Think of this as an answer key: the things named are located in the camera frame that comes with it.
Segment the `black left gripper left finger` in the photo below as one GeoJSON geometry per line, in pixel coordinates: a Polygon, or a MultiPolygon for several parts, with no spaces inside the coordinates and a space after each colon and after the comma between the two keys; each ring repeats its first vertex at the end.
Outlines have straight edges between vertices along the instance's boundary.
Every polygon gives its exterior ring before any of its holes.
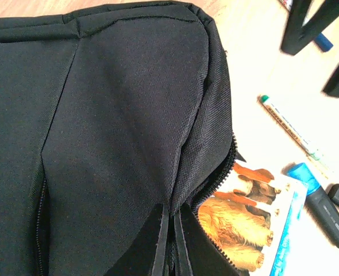
{"type": "Polygon", "coordinates": [[[129,249],[106,275],[164,275],[168,226],[165,207],[155,205],[129,249]]]}

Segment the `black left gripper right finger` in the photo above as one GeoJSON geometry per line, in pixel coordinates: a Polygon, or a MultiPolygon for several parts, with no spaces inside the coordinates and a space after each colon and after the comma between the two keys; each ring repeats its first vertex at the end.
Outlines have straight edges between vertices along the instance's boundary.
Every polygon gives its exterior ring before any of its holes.
{"type": "Polygon", "coordinates": [[[175,214],[174,231],[176,275],[238,275],[237,270],[207,237],[187,204],[175,214]]]}

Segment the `dog picture book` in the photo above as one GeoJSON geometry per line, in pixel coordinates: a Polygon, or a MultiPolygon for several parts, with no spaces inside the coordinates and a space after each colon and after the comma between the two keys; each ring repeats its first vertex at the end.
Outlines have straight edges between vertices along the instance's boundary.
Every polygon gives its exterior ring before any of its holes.
{"type": "Polygon", "coordinates": [[[306,196],[302,182],[236,160],[196,213],[240,275],[285,275],[306,196]]]}

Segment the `black backpack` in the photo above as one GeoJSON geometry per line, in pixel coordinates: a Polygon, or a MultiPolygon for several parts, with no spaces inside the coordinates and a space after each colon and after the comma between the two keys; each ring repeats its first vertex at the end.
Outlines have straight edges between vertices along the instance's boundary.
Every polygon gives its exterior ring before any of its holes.
{"type": "Polygon", "coordinates": [[[226,53],[183,2],[0,18],[0,275],[106,275],[233,167],[226,53]]]}

